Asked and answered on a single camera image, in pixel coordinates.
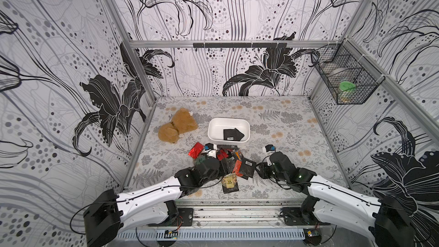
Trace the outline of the yellow label tea bag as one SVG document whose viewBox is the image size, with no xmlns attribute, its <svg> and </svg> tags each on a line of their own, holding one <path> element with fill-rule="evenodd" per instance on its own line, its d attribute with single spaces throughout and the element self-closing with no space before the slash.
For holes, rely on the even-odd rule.
<svg viewBox="0 0 439 247">
<path fill-rule="evenodd" d="M 239 191 L 237 176 L 235 173 L 231 173 L 223 177 L 222 190 L 224 194 L 229 194 Z"/>
</svg>

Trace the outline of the brown teddy bear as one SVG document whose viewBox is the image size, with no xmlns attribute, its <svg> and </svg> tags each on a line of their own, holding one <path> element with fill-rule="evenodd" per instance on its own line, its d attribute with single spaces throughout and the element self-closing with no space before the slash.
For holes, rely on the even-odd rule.
<svg viewBox="0 0 439 247">
<path fill-rule="evenodd" d="M 198 123 L 191 112 L 186 108 L 179 109 L 171 121 L 162 125 L 158 131 L 158 138 L 163 142 L 175 144 L 180 135 L 198 129 Z"/>
</svg>

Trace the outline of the white storage box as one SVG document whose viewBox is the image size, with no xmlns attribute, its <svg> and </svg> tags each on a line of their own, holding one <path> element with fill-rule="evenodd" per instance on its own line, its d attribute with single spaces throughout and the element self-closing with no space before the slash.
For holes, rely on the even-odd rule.
<svg viewBox="0 0 439 247">
<path fill-rule="evenodd" d="M 250 123 L 239 118 L 217 117 L 209 122 L 208 137 L 214 144 L 244 144 L 250 138 Z"/>
</svg>

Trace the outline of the shiny red foil tea bag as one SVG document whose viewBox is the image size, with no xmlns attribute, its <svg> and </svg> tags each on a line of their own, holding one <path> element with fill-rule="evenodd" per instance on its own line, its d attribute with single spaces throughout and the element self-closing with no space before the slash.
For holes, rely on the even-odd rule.
<svg viewBox="0 0 439 247">
<path fill-rule="evenodd" d="M 205 145 L 201 144 L 200 142 L 197 142 L 194 144 L 194 146 L 189 151 L 188 155 L 196 160 L 200 154 L 204 151 Z"/>
</svg>

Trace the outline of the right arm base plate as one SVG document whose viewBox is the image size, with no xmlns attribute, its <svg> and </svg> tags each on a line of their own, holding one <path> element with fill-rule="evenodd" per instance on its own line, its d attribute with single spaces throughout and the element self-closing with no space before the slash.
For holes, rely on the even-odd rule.
<svg viewBox="0 0 439 247">
<path fill-rule="evenodd" d="M 280 217 L 284 220 L 287 226 L 326 226 L 329 223 L 318 221 L 311 213 L 303 213 L 299 207 L 284 207 L 281 209 Z"/>
</svg>

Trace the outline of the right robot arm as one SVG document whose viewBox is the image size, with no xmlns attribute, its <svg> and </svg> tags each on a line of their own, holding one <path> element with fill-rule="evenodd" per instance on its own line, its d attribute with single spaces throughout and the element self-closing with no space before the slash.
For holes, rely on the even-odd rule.
<svg viewBox="0 0 439 247">
<path fill-rule="evenodd" d="M 309 225 L 329 223 L 358 233 L 377 247 L 416 247 L 433 240 L 433 229 L 425 235 L 416 231 L 414 219 L 402 202 L 391 197 L 376 198 L 330 182 L 306 168 L 296 167 L 273 145 L 263 148 L 265 157 L 256 171 L 286 191 L 306 195 L 300 220 Z"/>
</svg>

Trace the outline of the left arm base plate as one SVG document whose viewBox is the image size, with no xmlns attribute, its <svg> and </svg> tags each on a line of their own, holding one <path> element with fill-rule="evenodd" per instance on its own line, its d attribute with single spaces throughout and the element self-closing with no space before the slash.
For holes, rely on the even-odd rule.
<svg viewBox="0 0 439 247">
<path fill-rule="evenodd" d="M 172 212 L 168 218 L 160 223 L 158 226 L 165 227 L 190 227 L 193 225 L 194 209 L 193 208 L 178 208 L 177 212 Z"/>
</svg>

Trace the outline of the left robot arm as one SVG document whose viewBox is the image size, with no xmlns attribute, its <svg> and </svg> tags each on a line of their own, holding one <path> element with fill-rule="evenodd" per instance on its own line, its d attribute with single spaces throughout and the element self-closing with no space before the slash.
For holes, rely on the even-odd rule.
<svg viewBox="0 0 439 247">
<path fill-rule="evenodd" d="M 102 247 L 130 228 L 173 221 L 178 215 L 176 200 L 217 179 L 220 167 L 218 159 L 209 157 L 147 188 L 119 194 L 113 189 L 104 191 L 80 209 L 87 246 Z"/>
</svg>

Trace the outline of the black bar on rail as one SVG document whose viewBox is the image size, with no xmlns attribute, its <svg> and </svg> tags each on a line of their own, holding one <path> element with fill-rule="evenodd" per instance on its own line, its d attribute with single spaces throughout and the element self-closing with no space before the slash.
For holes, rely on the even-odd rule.
<svg viewBox="0 0 439 247">
<path fill-rule="evenodd" d="M 195 42 L 193 43 L 193 48 L 286 48 L 287 43 L 281 42 L 269 42 L 269 43 L 263 43 L 263 42 L 245 42 L 245 43 L 226 43 L 226 42 L 220 42 L 220 43 L 214 43 L 214 42 L 208 42 L 208 43 L 202 43 L 202 42 Z"/>
</svg>

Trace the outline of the green lid in basket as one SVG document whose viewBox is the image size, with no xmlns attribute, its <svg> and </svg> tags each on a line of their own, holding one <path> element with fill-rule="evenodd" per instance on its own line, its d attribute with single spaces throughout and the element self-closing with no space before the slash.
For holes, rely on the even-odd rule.
<svg viewBox="0 0 439 247">
<path fill-rule="evenodd" d="M 352 82 L 349 81 L 343 81 L 340 82 L 339 87 L 338 87 L 338 91 L 340 93 L 345 93 L 345 92 L 353 92 L 356 89 L 356 85 Z"/>
</svg>

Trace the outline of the black barcode tea bag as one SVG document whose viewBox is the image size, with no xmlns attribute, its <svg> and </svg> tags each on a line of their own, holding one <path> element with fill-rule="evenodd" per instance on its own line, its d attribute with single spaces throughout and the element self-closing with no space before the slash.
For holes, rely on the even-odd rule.
<svg viewBox="0 0 439 247">
<path fill-rule="evenodd" d="M 246 158 L 242 159 L 239 174 L 242 178 L 246 180 L 248 180 L 249 178 L 253 178 L 254 172 L 256 170 L 256 165 L 257 163 L 252 160 L 248 160 Z"/>
</svg>

